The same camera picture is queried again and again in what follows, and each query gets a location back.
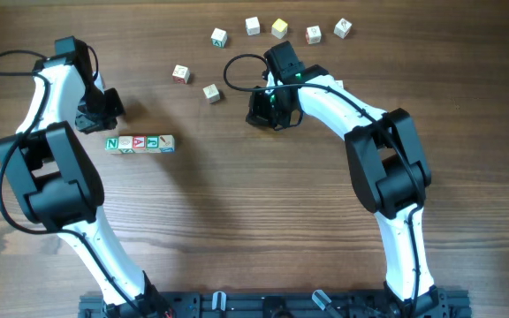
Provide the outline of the wooden block blue picture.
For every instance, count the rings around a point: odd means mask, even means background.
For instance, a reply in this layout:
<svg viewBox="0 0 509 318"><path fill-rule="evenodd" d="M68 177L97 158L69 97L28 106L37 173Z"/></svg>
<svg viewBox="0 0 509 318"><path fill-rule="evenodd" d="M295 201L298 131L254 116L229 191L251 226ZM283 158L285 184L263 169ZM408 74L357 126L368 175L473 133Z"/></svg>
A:
<svg viewBox="0 0 509 318"><path fill-rule="evenodd" d="M175 151L175 138L173 135L159 136L159 149L162 153L172 153Z"/></svg>

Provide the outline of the green picture block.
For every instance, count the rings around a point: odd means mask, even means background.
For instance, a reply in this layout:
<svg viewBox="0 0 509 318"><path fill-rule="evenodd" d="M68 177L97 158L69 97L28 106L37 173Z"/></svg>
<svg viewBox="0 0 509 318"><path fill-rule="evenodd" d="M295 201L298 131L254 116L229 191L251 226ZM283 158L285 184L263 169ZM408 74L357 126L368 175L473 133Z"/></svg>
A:
<svg viewBox="0 0 509 318"><path fill-rule="evenodd" d="M160 153L159 147L159 137L158 136L148 136L146 143L146 152L147 153Z"/></svg>

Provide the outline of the red A block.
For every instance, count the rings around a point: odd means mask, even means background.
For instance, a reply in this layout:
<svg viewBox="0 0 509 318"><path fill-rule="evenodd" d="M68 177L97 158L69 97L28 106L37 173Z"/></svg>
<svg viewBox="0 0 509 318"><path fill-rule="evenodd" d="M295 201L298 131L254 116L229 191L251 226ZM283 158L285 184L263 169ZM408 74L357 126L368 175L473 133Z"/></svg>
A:
<svg viewBox="0 0 509 318"><path fill-rule="evenodd" d="M133 136L132 150L134 153L147 152L147 137L146 136Z"/></svg>

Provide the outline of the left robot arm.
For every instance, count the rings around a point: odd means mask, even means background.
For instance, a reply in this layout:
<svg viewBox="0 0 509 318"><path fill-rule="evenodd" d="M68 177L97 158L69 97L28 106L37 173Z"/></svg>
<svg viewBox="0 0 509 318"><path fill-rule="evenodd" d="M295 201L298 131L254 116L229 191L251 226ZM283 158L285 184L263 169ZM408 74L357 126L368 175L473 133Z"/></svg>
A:
<svg viewBox="0 0 509 318"><path fill-rule="evenodd" d="M125 112L105 88L93 48L73 36L38 54L33 100L17 131L0 139L0 212L13 228L58 235L101 293L80 298L80 317L172 317L171 304L127 255L103 210L99 173L77 133L114 129Z"/></svg>

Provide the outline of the green N block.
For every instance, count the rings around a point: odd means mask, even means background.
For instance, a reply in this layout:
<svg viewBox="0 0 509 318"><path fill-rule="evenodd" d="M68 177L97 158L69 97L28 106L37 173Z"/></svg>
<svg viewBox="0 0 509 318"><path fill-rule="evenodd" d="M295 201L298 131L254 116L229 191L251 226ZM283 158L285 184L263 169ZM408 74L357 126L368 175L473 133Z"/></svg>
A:
<svg viewBox="0 0 509 318"><path fill-rule="evenodd" d="M105 140L105 151L110 154L119 154L118 137L107 138Z"/></svg>

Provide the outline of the plain wooden block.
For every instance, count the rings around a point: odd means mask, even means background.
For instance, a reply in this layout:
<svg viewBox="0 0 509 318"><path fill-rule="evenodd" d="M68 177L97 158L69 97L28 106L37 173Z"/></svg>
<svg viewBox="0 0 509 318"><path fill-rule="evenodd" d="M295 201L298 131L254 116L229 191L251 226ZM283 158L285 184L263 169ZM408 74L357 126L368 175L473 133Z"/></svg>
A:
<svg viewBox="0 0 509 318"><path fill-rule="evenodd" d="M133 153L133 136L119 136L118 151L121 154Z"/></svg>

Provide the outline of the wooden block red stripes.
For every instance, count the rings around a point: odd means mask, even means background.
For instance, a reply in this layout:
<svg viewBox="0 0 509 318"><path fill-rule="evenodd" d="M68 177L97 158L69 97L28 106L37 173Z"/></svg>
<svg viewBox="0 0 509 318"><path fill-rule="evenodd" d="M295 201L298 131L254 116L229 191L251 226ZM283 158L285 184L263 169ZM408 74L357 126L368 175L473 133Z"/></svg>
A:
<svg viewBox="0 0 509 318"><path fill-rule="evenodd" d="M209 104L218 102L221 99L219 90L217 89L217 86L215 84L211 84L203 88L203 93Z"/></svg>

